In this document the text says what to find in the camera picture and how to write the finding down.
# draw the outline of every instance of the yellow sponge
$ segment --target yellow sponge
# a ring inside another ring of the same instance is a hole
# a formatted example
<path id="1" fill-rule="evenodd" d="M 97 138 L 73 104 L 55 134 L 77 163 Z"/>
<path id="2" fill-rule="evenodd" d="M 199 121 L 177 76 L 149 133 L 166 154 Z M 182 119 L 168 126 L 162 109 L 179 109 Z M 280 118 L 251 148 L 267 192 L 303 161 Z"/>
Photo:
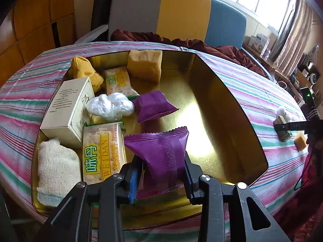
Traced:
<path id="1" fill-rule="evenodd" d="M 298 151 L 302 151 L 306 147 L 306 139 L 303 132 L 298 132 L 294 139 L 294 144 Z"/>
<path id="2" fill-rule="evenodd" d="M 161 72 L 161 50 L 131 50 L 128 57 L 128 72 L 138 78 L 159 83 Z"/>
<path id="3" fill-rule="evenodd" d="M 100 90 L 104 79 L 94 70 L 89 60 L 82 56 L 76 56 L 72 60 L 71 69 L 74 79 L 89 77 L 94 93 Z"/>

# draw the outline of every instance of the screw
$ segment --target screw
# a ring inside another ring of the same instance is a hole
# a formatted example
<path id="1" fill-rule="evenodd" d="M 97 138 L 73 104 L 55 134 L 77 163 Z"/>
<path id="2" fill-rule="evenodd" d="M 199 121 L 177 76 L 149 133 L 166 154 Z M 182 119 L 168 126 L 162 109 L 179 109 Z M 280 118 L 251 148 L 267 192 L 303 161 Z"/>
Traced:
<path id="1" fill-rule="evenodd" d="M 115 180 L 120 180 L 120 179 L 122 179 L 122 174 L 114 174 L 114 175 L 113 175 L 113 178 L 114 178 Z"/>
<path id="2" fill-rule="evenodd" d="M 85 187 L 85 185 L 86 185 L 86 183 L 85 183 L 85 182 L 80 181 L 80 182 L 78 182 L 78 183 L 76 184 L 76 187 L 77 187 L 77 188 L 83 188 L 83 187 Z"/>
<path id="3" fill-rule="evenodd" d="M 240 188 L 240 189 L 246 189 L 246 188 L 247 188 L 247 185 L 246 185 L 246 183 L 244 183 L 244 182 L 239 182 L 239 183 L 237 184 L 237 186 L 238 186 L 238 188 Z"/>
<path id="4" fill-rule="evenodd" d="M 203 175 L 201 175 L 201 179 L 204 181 L 209 181 L 211 179 L 211 177 L 208 174 L 203 174 Z"/>

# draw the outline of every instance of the white towel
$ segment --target white towel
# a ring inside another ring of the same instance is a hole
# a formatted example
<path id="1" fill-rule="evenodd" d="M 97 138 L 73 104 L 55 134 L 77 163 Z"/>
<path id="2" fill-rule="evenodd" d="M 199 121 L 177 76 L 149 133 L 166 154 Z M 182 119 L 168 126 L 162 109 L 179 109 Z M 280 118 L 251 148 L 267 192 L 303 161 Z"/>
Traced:
<path id="1" fill-rule="evenodd" d="M 68 192 L 81 181 L 80 159 L 59 139 L 42 142 L 38 150 L 38 201 L 56 207 Z"/>

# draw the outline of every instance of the red cloth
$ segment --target red cloth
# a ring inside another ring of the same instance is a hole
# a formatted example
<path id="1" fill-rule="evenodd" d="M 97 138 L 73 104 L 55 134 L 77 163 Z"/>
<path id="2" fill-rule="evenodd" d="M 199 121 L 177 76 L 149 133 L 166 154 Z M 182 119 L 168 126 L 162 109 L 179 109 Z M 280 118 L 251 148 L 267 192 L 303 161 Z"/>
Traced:
<path id="1" fill-rule="evenodd" d="M 312 163 L 303 169 L 302 183 L 305 183 L 298 193 L 289 200 L 274 216 L 277 223 L 295 242 L 303 242 L 315 229 L 314 221 L 321 219 L 318 208 L 323 202 L 323 181 L 315 174 Z"/>
<path id="2" fill-rule="evenodd" d="M 193 49 L 203 53 L 208 53 L 214 56 L 221 57 L 225 60 L 234 62 L 236 64 L 242 65 L 251 71 L 256 72 L 263 77 L 264 72 L 260 67 L 256 66 L 244 53 L 242 53 L 238 48 L 234 46 L 219 46 L 213 47 L 205 44 L 201 40 L 185 40 L 175 39 L 173 41 L 161 37 L 155 33 L 143 33 L 143 32 L 128 32 L 121 29 L 115 30 L 111 34 L 111 41 L 134 41 L 134 42 L 153 42 L 153 43 L 163 43 L 168 45 L 181 46 L 188 49 Z"/>

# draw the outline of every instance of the purple wrapper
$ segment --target purple wrapper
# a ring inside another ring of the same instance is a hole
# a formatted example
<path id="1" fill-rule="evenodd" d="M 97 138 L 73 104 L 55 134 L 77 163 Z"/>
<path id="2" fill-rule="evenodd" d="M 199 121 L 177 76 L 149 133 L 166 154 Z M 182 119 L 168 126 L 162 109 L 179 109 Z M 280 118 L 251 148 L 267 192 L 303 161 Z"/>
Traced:
<path id="1" fill-rule="evenodd" d="M 174 187 L 185 171 L 187 127 L 162 133 L 144 133 L 124 137 L 124 145 L 147 163 L 149 173 L 144 185 L 168 183 Z"/>
<path id="2" fill-rule="evenodd" d="M 133 101 L 133 104 L 138 113 L 138 123 L 161 118 L 178 110 L 167 101 L 161 91 L 142 94 Z"/>

